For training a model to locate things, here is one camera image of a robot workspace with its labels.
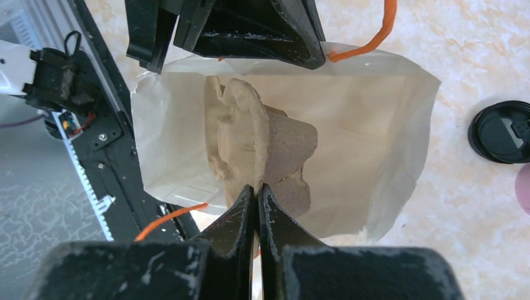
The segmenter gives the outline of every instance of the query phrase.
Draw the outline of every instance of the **orange rope handle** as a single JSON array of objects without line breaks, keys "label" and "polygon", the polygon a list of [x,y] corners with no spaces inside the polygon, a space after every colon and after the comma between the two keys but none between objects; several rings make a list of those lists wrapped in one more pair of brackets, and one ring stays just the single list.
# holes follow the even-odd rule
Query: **orange rope handle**
[{"label": "orange rope handle", "polygon": [[336,63],[343,59],[348,59],[353,56],[366,54],[373,51],[381,45],[381,43],[388,37],[392,28],[394,27],[394,21],[396,20],[396,13],[398,12],[398,0],[384,0],[384,16],[382,17],[382,26],[379,32],[369,41],[366,45],[346,51],[343,53],[329,53],[329,60]]},{"label": "orange rope handle", "polygon": [[148,236],[149,233],[153,232],[158,226],[164,224],[165,222],[173,218],[176,218],[180,215],[183,215],[185,213],[189,213],[190,211],[205,208],[206,206],[208,206],[208,203],[202,203],[202,204],[191,206],[191,207],[183,207],[181,209],[178,209],[172,212],[171,214],[167,214],[161,217],[160,219],[156,219],[153,222],[151,222],[149,225],[147,225],[147,227],[145,227],[144,230],[142,230],[142,232],[138,234],[138,236],[136,237],[136,239],[134,239],[134,241],[135,242],[143,241]]}]

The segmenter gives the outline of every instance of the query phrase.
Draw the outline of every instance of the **white paper bag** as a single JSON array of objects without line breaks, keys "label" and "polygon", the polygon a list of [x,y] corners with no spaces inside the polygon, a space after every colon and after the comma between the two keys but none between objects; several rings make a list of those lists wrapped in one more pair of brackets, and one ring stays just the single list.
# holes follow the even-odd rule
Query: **white paper bag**
[{"label": "white paper bag", "polygon": [[[323,42],[325,53],[352,46]],[[383,237],[410,198],[423,170],[440,82],[404,57],[374,51],[307,70],[265,59],[190,54],[147,74],[132,94],[132,115],[144,187],[181,206],[208,202],[225,209],[222,184],[208,166],[204,100],[207,77],[239,78],[261,101],[315,126],[318,147],[304,165],[309,212],[297,220],[325,238],[366,228]]]}]

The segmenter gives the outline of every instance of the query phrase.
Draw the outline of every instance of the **gray floor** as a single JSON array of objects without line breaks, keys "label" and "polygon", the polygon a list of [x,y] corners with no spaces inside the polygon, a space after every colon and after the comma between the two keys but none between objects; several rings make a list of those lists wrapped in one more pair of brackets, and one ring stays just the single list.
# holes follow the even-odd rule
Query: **gray floor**
[{"label": "gray floor", "polygon": [[[0,123],[35,115],[0,96]],[[64,144],[42,121],[0,129],[0,141],[0,299],[21,299],[53,246],[104,236]]]}]

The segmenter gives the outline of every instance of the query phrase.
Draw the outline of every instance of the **beige marble surface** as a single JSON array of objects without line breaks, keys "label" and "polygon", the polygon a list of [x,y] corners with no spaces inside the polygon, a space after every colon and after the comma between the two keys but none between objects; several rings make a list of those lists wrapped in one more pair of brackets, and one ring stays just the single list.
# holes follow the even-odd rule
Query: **beige marble surface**
[{"label": "beige marble surface", "polygon": [[[125,57],[123,0],[86,0],[130,89],[143,70]],[[379,29],[383,0],[317,0],[328,41],[367,42]],[[431,121],[425,170],[394,227],[376,242],[439,251],[467,299],[530,298],[530,216],[514,194],[521,166],[478,157],[466,130],[484,106],[530,101],[527,0],[402,0],[380,47],[407,57],[442,81]],[[170,58],[181,52],[171,49]],[[363,235],[333,244],[368,244]]]}]

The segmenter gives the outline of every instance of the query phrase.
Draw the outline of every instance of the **black plastic lid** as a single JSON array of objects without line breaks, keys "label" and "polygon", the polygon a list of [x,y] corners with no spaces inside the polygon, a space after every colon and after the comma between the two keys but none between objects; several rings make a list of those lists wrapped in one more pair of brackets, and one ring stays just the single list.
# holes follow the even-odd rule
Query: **black plastic lid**
[{"label": "black plastic lid", "polygon": [[530,162],[530,104],[506,101],[483,109],[467,132],[473,150],[496,163]]}]

